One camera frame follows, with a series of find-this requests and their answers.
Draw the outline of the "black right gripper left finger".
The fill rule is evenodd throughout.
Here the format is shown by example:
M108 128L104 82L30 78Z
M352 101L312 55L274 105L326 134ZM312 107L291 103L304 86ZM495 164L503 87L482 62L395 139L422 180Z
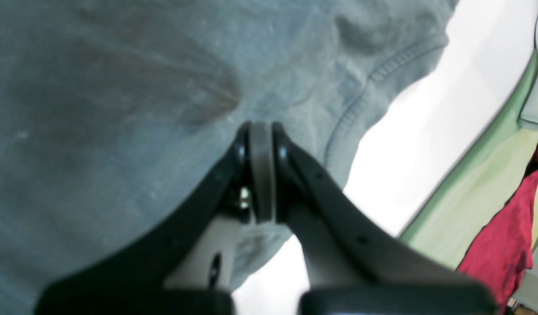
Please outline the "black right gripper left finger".
M245 123L187 199L137 241L49 285L35 315L234 315L230 292L243 226L269 218L254 161L269 161L269 130Z

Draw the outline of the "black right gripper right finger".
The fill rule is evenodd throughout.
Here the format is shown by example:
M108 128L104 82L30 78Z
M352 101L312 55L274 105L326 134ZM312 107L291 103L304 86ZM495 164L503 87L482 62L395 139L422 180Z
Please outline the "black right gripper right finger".
M493 315L478 281L427 259L375 225L274 123L276 209L300 241L310 289L299 315Z

